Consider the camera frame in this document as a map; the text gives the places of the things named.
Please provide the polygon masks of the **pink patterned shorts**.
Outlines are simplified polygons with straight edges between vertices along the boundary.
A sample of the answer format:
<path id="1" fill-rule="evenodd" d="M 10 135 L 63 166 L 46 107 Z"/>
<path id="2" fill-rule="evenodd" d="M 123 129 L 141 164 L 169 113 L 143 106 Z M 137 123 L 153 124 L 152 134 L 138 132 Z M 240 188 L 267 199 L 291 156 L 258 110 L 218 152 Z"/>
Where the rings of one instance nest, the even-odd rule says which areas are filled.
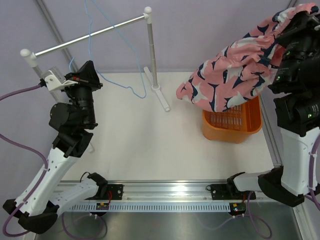
<path id="1" fill-rule="evenodd" d="M 203 62 L 176 90 L 179 100 L 222 113 L 261 94 L 272 83 L 284 47 L 276 38 L 300 13 L 319 11 L 315 3 L 299 4 L 266 18 L 241 39 Z"/>

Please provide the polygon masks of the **light blue wire hanger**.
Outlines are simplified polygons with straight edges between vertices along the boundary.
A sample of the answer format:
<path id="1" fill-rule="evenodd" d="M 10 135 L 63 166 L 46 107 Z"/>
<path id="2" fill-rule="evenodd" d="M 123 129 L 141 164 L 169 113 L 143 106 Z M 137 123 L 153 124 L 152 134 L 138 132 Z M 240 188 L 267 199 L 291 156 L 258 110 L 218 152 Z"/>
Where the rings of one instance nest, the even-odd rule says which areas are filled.
<path id="1" fill-rule="evenodd" d="M 72 32 L 69 39 L 82 37 L 95 31 L 114 26 L 143 14 L 144 6 L 129 5 L 123 0 L 76 0 L 73 2 Z M 137 72 L 136 80 L 104 78 L 119 88 L 144 98 L 146 81 L 142 79 L 143 66 L 148 63 L 149 47 L 146 21 L 113 29 L 91 36 L 70 47 L 75 62 L 81 66 L 92 60 L 99 73 Z"/>

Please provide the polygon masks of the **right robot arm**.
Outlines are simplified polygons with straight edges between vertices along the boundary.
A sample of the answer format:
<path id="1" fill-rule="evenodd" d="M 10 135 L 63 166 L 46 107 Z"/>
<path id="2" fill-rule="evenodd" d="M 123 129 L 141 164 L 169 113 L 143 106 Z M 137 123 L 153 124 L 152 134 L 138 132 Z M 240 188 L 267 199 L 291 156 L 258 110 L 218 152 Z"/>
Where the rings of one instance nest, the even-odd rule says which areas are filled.
<path id="1" fill-rule="evenodd" d="M 241 172 L 227 179 L 233 199 L 244 192 L 262 192 L 290 207 L 320 192 L 315 159 L 320 144 L 320 15 L 316 10 L 296 14 L 277 37 L 284 47 L 269 87 L 275 98 L 277 124 L 283 140 L 280 167 L 266 172 Z"/>

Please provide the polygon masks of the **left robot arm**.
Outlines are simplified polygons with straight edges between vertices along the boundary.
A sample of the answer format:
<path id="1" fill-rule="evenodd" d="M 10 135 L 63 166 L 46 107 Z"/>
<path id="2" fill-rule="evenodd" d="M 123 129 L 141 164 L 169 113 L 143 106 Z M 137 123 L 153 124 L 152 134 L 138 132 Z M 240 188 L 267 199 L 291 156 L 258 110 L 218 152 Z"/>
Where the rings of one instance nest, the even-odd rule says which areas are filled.
<path id="1" fill-rule="evenodd" d="M 89 60 L 76 72 L 61 74 L 56 68 L 44 73 L 36 88 L 46 87 L 66 93 L 69 103 L 57 102 L 50 110 L 49 126 L 57 131 L 48 156 L 23 193 L 8 199 L 3 209 L 10 218 L 16 218 L 24 233 L 43 234 L 59 216 L 86 199 L 103 199 L 109 196 L 108 181 L 98 173 L 91 173 L 76 186 L 53 196 L 53 192 L 88 148 L 96 122 L 93 92 L 102 83 Z"/>

